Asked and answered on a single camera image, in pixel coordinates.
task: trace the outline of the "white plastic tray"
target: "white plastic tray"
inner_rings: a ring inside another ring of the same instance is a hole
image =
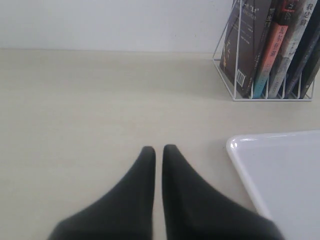
[[[260,215],[286,240],[320,239],[320,130],[240,135],[226,147]]]

